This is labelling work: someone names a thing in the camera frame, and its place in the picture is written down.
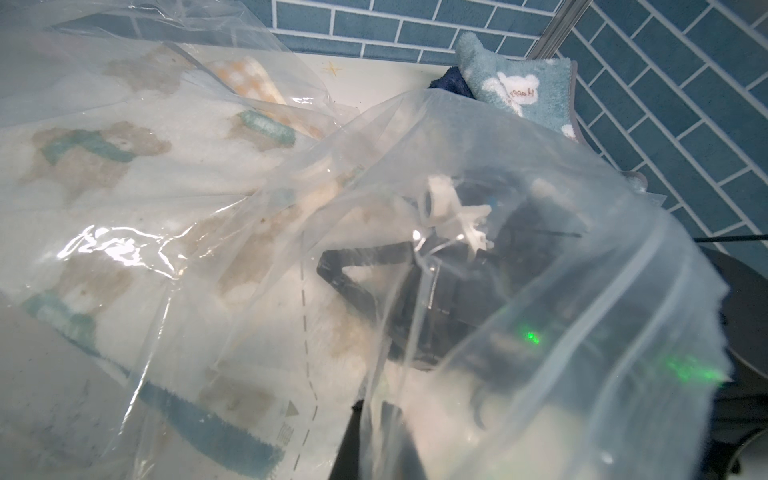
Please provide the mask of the navy blue star blanket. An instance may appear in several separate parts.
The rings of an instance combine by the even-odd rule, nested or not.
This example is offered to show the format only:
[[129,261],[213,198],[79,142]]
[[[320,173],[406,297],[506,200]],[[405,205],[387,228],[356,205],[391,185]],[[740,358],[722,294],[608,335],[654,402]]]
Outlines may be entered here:
[[457,66],[449,67],[443,76],[431,81],[429,88],[445,90],[470,99],[475,98]]

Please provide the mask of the clear plastic vacuum bag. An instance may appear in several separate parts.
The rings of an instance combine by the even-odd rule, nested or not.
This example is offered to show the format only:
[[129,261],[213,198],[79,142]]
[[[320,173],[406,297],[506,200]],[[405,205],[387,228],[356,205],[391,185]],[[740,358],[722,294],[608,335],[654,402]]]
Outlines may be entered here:
[[1,5],[5,479],[691,479],[726,291],[565,134],[347,119],[239,2]]

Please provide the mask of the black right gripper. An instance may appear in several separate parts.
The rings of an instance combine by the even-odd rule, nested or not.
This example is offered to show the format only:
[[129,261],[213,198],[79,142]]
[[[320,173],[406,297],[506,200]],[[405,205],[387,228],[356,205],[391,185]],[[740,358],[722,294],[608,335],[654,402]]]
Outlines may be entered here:
[[450,350],[477,332],[526,283],[554,262],[555,250],[581,239],[585,227],[575,205],[552,181],[509,176],[450,177],[464,205],[487,204],[480,230],[494,243],[469,258],[462,242],[439,237],[421,220],[416,195],[402,196],[418,238],[387,245],[329,249],[318,276],[370,322],[387,320],[387,358],[434,369]]

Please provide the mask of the white bear print blanket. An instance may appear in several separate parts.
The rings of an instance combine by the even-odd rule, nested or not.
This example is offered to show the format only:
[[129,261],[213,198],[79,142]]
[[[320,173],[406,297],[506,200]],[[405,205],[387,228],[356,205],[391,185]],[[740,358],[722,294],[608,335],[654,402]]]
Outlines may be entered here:
[[2,477],[327,478],[374,339],[302,237],[386,129],[274,48],[4,36]]

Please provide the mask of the light blue bear blanket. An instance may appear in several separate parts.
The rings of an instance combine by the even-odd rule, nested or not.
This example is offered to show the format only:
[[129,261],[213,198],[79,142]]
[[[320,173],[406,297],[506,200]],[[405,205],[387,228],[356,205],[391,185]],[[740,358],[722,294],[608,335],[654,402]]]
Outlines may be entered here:
[[483,47],[471,33],[459,36],[459,72],[473,97],[582,143],[575,113],[578,64],[565,59],[509,60]]

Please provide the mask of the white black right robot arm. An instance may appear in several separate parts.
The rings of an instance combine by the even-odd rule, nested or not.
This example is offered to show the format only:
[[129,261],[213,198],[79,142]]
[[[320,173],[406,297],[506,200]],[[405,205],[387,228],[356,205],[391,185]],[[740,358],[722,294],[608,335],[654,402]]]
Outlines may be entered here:
[[360,181],[302,243],[373,331],[367,477],[720,479],[766,428],[766,282],[616,175]]

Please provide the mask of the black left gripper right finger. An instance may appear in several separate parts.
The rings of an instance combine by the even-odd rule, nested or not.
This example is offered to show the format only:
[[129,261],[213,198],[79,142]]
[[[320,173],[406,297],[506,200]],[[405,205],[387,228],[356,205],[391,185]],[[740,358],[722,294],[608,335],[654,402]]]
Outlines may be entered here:
[[380,479],[426,480],[412,432],[403,410],[389,402],[381,406],[384,439],[381,450]]

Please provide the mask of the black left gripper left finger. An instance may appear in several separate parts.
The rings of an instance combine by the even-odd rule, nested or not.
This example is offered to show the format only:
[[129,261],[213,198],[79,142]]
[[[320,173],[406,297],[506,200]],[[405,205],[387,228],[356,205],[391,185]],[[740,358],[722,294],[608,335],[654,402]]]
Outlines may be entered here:
[[358,480],[360,475],[360,424],[363,401],[357,401],[331,469],[329,480]]

